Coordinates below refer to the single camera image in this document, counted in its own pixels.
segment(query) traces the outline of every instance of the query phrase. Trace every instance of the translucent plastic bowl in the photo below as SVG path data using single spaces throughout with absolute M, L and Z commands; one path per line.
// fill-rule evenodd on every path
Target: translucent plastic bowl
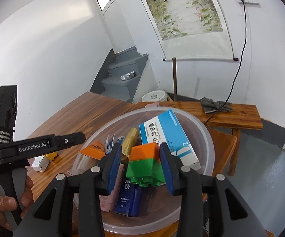
M 138 128 L 148 119 L 170 109 L 174 111 L 200 161 L 201 169 L 198 173 L 211 176 L 215 152 L 207 128 L 193 115 L 175 108 L 149 107 L 123 114 L 101 127 L 86 141 L 82 149 L 95 140 L 104 144 L 107 136 L 114 133 L 115 138 L 125 136 L 132 127 Z M 93 158 L 78 154 L 72 172 L 74 174 L 83 173 L 97 163 L 98 161 Z M 75 195 L 74 202 L 78 207 L 78 195 Z M 118 234 L 144 234 L 157 231 L 179 219 L 180 206 L 181 197 L 171 196 L 165 185 L 144 188 L 139 217 L 102 211 L 104 230 Z

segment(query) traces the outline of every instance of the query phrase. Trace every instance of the pair of gloves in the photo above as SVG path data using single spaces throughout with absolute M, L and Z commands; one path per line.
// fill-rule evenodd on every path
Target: pair of gloves
M 222 107 L 220 112 L 231 112 L 232 111 L 232 108 L 228 106 L 228 105 L 232 105 L 232 103 L 230 102 L 225 103 L 224 101 L 213 101 L 212 99 L 203 97 L 200 100 L 200 104 L 202 105 L 205 111 L 205 114 L 217 112 L 219 108 L 221 108 L 223 105 L 224 106 Z

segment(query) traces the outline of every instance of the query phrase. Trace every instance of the staircase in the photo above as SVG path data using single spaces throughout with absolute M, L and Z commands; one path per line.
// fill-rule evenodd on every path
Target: staircase
M 101 95 L 117 100 L 132 102 L 145 68 L 148 55 L 139 55 L 136 47 L 116 54 L 116 61 L 108 66 L 110 76 L 102 80 L 105 91 Z M 135 72 L 132 79 L 122 81 L 120 76 Z

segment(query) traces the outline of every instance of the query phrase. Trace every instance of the wooden stick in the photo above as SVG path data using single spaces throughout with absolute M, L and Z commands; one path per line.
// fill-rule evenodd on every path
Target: wooden stick
M 174 88 L 174 101 L 178 101 L 177 98 L 177 59 L 172 58 L 173 62 L 173 88 Z

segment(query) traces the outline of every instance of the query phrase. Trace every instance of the fingernail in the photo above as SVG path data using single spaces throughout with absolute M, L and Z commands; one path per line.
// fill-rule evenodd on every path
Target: fingernail
M 25 208 L 27 208 L 29 206 L 29 199 L 23 199 L 22 204 Z
M 16 208 L 17 202 L 15 201 L 15 199 L 11 198 L 11 199 L 9 199 L 9 205 L 11 208 Z

